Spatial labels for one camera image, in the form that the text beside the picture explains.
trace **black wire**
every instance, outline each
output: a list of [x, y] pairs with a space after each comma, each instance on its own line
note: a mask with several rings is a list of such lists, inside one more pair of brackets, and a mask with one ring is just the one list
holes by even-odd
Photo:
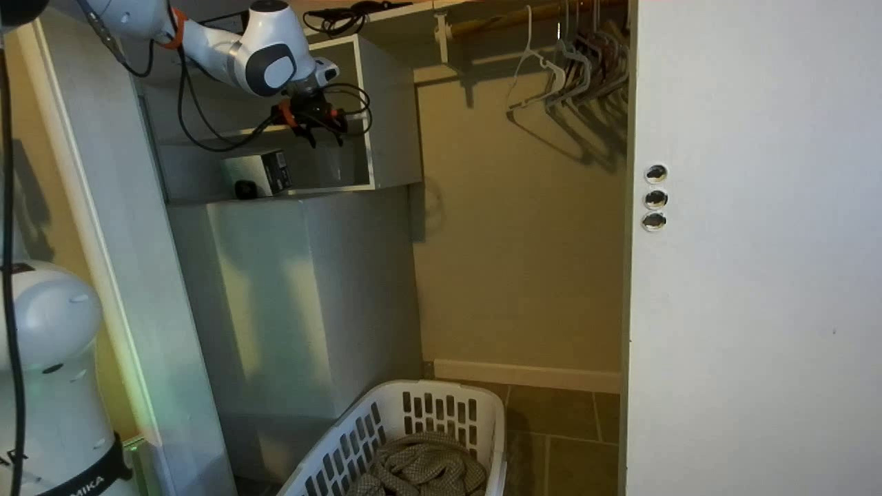
[[8, 366], [12, 380], [12, 421], [15, 442], [10, 452], [10, 496], [21, 493], [23, 475], [23, 370], [19, 354], [19, 328], [15, 328], [15, 306], [12, 306], [12, 140], [10, 140], [10, 89], [8, 89], [8, 66], [4, 51], [0, 51], [0, 92], [1, 92], [1, 315], [4, 315], [4, 344], [8, 344]]
[[368, 15], [387, 11], [409, 2], [374, 2], [374, 0], [357, 0], [349, 9], [321, 9], [321, 11], [302, 11], [302, 26], [321, 34], [321, 37], [342, 37], [342, 34], [357, 34]]
[[105, 51], [114, 58], [114, 63], [124, 66], [131, 78], [148, 78], [148, 75], [153, 71], [153, 42], [148, 42], [148, 48], [145, 48], [145, 66], [142, 66], [142, 69], [134, 69], [134, 66], [130, 63], [125, 52], [121, 51], [117, 38], [105, 38], [105, 34], [98, 31], [97, 22], [87, 22], [87, 26], [90, 26], [90, 31], [102, 38]]
[[327, 97], [349, 97], [357, 102], [357, 107], [342, 107], [345, 117], [362, 117], [362, 128], [357, 136], [368, 132], [371, 128], [371, 110], [368, 110], [368, 95], [353, 82], [329, 82], [321, 89], [321, 95]]
[[214, 22], [226, 22], [226, 20], [233, 20], [233, 18], [247, 18], [247, 11], [229, 11], [229, 15], [216, 15], [216, 18], [207, 18], [207, 20], [198, 20], [198, 26], [214, 26]]
[[[187, 140], [198, 148], [207, 148], [207, 151], [233, 151], [233, 148], [241, 148], [244, 144], [256, 140], [270, 125], [273, 120], [267, 117], [263, 122], [259, 122], [241, 140], [229, 140], [226, 136], [221, 136], [211, 122], [204, 117], [201, 110], [201, 102], [198, 102], [198, 95], [193, 89], [193, 78], [189, 78], [189, 69], [187, 69], [187, 55], [183, 51], [178, 51], [178, 63], [182, 63], [182, 75], [178, 75], [178, 85], [176, 85], [176, 122], [182, 128], [182, 132], [187, 136]], [[187, 120], [183, 120], [183, 95], [189, 95], [193, 100], [193, 107], [201, 120], [201, 125], [216, 139], [222, 140], [222, 147], [210, 147], [204, 140], [198, 140], [189, 128], [187, 128]]]

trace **clothes in basket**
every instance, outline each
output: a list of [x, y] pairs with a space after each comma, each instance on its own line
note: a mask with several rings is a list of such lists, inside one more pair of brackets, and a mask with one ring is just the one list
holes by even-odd
[[482, 496], [484, 465], [440, 432], [387, 442], [347, 496]]

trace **closet rod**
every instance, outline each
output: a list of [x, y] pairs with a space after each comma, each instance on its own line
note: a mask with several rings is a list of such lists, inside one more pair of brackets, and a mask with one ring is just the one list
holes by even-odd
[[[591, 2], [623, 2], [623, 0], [573, 0], [571, 5], [575, 9], [590, 9]], [[502, 29], [511, 29], [511, 26], [522, 26], [525, 22], [525, 5], [515, 11], [504, 11], [499, 18], [489, 20], [466, 20], [466, 22], [452, 22], [448, 26], [448, 37], [459, 38], [459, 37], [471, 37], [471, 34], [482, 34], [482, 31], [502, 31]], [[543, 20], [560, 20], [562, 18], [565, 2], [544, 2], [539, 0], [536, 5], [531, 5], [531, 20], [543, 22]]]

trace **laundry basket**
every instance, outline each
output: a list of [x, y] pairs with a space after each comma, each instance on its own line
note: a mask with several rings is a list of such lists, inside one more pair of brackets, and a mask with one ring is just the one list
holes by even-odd
[[385, 442], [444, 432], [484, 469], [484, 496], [504, 493], [504, 405], [495, 394], [440, 380], [368, 388], [299, 460], [278, 496], [345, 496]]

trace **white robot part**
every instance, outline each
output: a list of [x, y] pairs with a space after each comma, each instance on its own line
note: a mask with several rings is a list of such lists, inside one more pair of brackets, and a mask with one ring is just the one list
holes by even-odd
[[[87, 354], [94, 344], [98, 326], [97, 296], [68, 274], [35, 261], [15, 266], [12, 310], [23, 373], [61, 366], [62, 362]], [[0, 373], [8, 373], [4, 330], [0, 336]]]
[[21, 493], [134, 496], [121, 442], [94, 383], [98, 300], [80, 279], [39, 261], [12, 266], [15, 339], [23, 377], [23, 452], [12, 452], [8, 341], [0, 350], [0, 489], [21, 465]]
[[289, 89], [327, 85], [336, 66], [317, 60], [294, 11], [285, 2], [247, 9], [241, 37], [204, 29], [193, 20], [182, 26], [182, 51], [214, 80], [247, 95], [270, 97]]
[[87, 5], [102, 18], [109, 34], [156, 42], [174, 37], [165, 0], [87, 0]]

